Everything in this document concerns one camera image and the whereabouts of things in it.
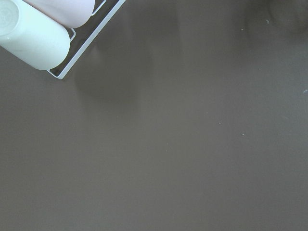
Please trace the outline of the pale pink cup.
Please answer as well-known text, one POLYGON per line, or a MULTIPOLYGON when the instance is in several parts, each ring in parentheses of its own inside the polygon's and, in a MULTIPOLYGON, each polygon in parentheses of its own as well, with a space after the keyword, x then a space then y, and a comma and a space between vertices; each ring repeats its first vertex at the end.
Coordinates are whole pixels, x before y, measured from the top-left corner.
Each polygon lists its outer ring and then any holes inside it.
POLYGON ((94 0, 25 0, 40 12, 67 28, 78 28, 91 17, 94 0))

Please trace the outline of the pale green cup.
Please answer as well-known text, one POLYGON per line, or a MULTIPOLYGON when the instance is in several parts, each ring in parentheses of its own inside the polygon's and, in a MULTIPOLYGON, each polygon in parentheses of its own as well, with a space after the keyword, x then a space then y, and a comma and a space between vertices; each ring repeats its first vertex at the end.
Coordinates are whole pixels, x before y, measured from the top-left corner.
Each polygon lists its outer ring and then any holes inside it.
POLYGON ((57 67, 67 57, 67 30, 22 0, 0 2, 0 46, 38 70, 57 67))

